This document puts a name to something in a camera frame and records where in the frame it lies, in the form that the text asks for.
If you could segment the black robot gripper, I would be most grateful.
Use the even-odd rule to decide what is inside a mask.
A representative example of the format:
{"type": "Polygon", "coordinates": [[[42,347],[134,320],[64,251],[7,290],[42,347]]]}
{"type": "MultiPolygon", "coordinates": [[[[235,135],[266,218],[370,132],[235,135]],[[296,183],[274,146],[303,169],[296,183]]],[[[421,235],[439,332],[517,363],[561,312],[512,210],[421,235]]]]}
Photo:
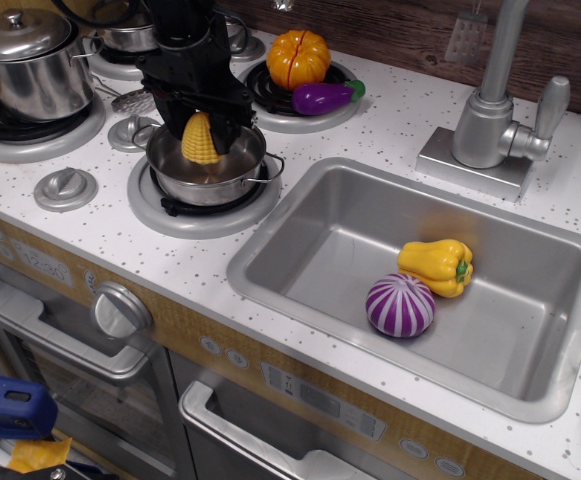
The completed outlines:
{"type": "Polygon", "coordinates": [[[196,110],[209,113],[218,154],[227,154],[250,128],[251,91],[232,74],[226,20],[241,25],[235,12],[214,1],[148,1],[157,51],[136,62],[142,83],[170,134],[181,140],[196,110]]]}

